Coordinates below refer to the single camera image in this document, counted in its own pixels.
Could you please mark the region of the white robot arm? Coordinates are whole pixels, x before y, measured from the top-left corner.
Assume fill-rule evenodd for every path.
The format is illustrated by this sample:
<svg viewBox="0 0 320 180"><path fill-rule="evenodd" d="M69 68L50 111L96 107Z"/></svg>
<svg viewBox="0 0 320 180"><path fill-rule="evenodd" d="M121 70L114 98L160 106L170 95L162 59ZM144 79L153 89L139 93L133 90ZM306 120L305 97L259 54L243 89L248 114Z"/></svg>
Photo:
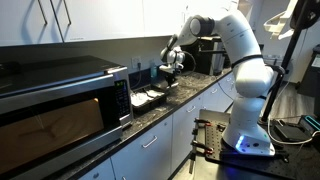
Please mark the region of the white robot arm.
<svg viewBox="0 0 320 180"><path fill-rule="evenodd" d="M223 141L240 154L273 156L275 148L258 119L272 85L274 72L264 64L256 37L238 10L193 15L160 53L161 69L172 73L181 67L184 45L199 37L218 35L231 61L237 97L233 101Z"/></svg>

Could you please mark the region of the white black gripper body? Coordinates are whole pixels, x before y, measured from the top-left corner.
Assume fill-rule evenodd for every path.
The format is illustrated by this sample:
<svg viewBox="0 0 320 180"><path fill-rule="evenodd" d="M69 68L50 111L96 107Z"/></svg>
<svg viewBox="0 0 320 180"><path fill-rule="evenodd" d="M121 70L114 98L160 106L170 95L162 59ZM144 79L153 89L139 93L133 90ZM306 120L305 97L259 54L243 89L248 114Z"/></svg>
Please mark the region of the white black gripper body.
<svg viewBox="0 0 320 180"><path fill-rule="evenodd" d="M181 63L169 63L167 65L161 65L159 69L161 71L173 74L174 72L181 70L183 65Z"/></svg>

